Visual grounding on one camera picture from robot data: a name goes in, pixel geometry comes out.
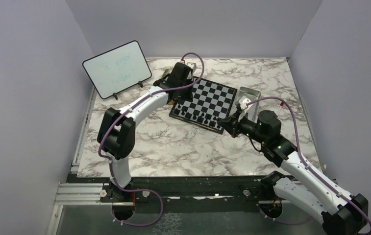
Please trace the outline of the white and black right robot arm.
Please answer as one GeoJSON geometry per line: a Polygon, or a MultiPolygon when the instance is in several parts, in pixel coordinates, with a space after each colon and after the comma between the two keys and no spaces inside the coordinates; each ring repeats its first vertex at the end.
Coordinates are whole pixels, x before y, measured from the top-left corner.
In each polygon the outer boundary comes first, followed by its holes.
{"type": "Polygon", "coordinates": [[[368,201],[353,195],[319,172],[299,149],[280,133],[281,121],[273,111],[261,111],[256,122],[235,114],[217,123],[232,137],[244,134],[261,144],[261,153],[297,179],[274,171],[262,179],[261,195],[288,200],[318,221],[328,235],[357,235],[368,224],[368,201]]]}

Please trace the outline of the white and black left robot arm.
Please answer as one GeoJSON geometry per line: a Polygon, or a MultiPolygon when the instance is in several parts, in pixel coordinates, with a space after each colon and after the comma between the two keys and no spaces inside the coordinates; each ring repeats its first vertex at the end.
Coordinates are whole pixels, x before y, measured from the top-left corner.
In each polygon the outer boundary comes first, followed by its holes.
{"type": "Polygon", "coordinates": [[[177,98],[192,98],[195,63],[177,62],[140,98],[119,110],[105,111],[97,141],[98,154],[109,161],[113,195],[120,201],[131,196],[128,156],[134,148],[136,127],[152,112],[177,98]]]}

